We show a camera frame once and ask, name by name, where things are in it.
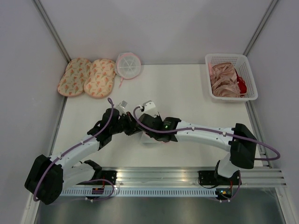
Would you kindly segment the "white pink mesh laundry bag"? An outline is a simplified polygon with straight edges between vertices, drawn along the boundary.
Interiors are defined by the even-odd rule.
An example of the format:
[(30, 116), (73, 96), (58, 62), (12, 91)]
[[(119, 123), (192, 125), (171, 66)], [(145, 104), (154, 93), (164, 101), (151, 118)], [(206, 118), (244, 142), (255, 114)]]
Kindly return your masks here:
[(153, 144), (153, 143), (156, 143), (156, 140), (154, 138), (151, 138), (145, 132), (142, 132), (142, 135), (140, 137), (140, 142), (143, 144)]

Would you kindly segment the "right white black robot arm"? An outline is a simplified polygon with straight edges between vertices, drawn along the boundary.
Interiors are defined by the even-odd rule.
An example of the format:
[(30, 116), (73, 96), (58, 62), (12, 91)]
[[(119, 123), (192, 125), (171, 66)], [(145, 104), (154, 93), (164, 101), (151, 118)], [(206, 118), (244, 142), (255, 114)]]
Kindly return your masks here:
[(225, 184), (240, 169), (253, 169), (256, 155), (256, 138), (244, 125), (232, 128), (196, 126), (178, 118), (143, 114), (137, 120), (138, 127), (150, 138), (160, 142), (195, 142), (213, 146), (227, 152), (219, 160), (213, 173), (214, 181)]

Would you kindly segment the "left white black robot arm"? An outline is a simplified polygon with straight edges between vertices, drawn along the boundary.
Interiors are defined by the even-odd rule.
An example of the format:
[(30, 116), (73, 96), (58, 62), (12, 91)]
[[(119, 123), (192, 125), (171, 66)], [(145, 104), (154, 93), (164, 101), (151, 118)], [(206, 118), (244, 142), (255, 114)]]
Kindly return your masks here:
[(108, 108), (102, 119), (96, 122), (79, 143), (66, 151), (52, 155), (40, 155), (35, 160), (25, 181), (25, 188), (33, 194), (35, 202), (53, 203), (61, 192), (73, 185), (101, 182), (101, 167), (91, 160), (80, 161), (106, 146), (112, 136), (125, 133), (127, 136), (140, 132), (139, 125), (129, 112)]

